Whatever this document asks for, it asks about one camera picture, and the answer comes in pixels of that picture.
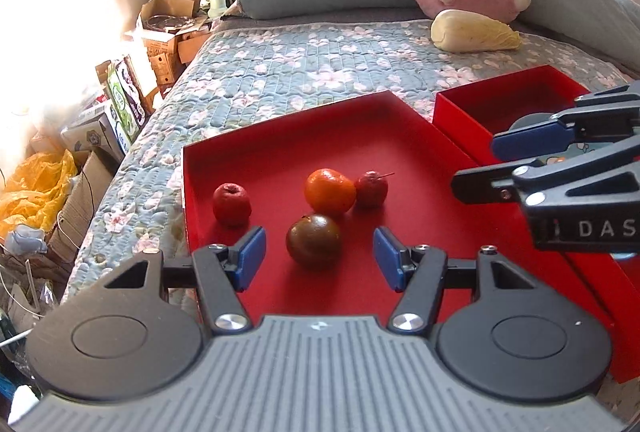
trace gray gripper base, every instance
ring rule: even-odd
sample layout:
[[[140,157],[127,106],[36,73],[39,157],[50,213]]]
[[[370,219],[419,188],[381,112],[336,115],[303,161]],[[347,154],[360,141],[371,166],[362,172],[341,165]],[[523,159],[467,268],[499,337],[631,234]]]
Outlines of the gray gripper base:
[[[591,396],[531,407],[482,396],[430,344],[373,317],[266,317],[211,342],[187,375],[119,404],[48,395],[18,432],[618,432]]]

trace red apple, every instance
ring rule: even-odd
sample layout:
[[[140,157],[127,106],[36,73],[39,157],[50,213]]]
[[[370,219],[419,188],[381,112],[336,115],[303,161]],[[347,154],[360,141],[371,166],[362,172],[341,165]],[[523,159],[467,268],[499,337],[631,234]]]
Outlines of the red apple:
[[[361,208],[379,208],[386,199],[389,183],[385,177],[392,174],[379,174],[378,172],[366,172],[355,182],[356,206]]]
[[[249,195],[240,185],[224,183],[213,192],[213,213],[225,226],[246,224],[251,215]]]

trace quilted bedspread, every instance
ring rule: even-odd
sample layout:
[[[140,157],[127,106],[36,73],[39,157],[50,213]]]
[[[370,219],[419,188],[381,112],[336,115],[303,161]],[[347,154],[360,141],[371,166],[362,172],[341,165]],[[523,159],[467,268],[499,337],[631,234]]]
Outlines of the quilted bedspread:
[[[308,24],[212,36],[123,161],[82,243],[65,297],[142,249],[187,253],[180,191],[185,144],[380,90],[391,90],[430,119],[439,90],[547,63],[594,91],[625,82],[612,65],[529,34],[521,35],[519,50],[444,53],[431,44],[430,25]]]

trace blue gripper pad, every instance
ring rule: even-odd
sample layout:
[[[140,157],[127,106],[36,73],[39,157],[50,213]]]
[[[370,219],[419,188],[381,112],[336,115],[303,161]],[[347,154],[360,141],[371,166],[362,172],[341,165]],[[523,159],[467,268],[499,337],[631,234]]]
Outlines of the blue gripper pad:
[[[564,152],[574,140],[573,128],[548,121],[496,134],[491,152],[500,161],[517,161]]]
[[[258,269],[260,269],[266,251],[267,232],[261,227],[238,250],[238,268],[227,274],[236,291],[242,292],[249,287]]]
[[[385,276],[389,287],[401,293],[406,289],[406,276],[402,271],[400,252],[394,243],[384,234],[380,228],[373,232],[373,255]]]

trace red box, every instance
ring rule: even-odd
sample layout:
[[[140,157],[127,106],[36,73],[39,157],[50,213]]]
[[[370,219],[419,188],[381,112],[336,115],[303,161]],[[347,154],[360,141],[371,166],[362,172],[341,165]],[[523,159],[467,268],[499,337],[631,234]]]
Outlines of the red box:
[[[524,115],[570,108],[587,92],[552,66],[537,66],[438,92],[433,124],[479,165],[493,165],[495,134]]]
[[[253,206],[250,224],[267,230],[266,258],[251,287],[240,295],[254,321],[267,313],[367,313],[385,322],[399,296],[378,270],[371,237],[375,227],[388,225],[402,242],[429,243],[452,257],[473,257],[479,246],[497,245],[505,256],[580,304],[610,330],[611,371],[619,381],[640,375],[638,292],[616,263],[607,255],[576,258],[533,249],[517,205],[462,205],[450,191],[451,177],[477,163],[390,92],[257,123],[187,145],[183,152],[191,251],[215,242],[232,244],[245,231],[226,229],[213,217],[212,194],[224,182],[248,190]],[[395,175],[389,177],[384,209],[352,209],[339,221],[345,240],[338,266],[308,272],[287,255],[285,235],[310,211],[303,184],[308,174],[323,167],[349,177],[368,170]],[[607,288],[605,282],[611,282]],[[468,301],[467,291],[447,290],[440,319]]]
[[[499,163],[491,153],[494,134],[518,118],[574,106],[589,91],[544,65],[459,86],[436,96],[433,124],[478,165]],[[615,261],[606,254],[566,253],[564,258],[588,285],[614,323],[619,351],[611,372],[619,382],[640,375],[640,257]]]

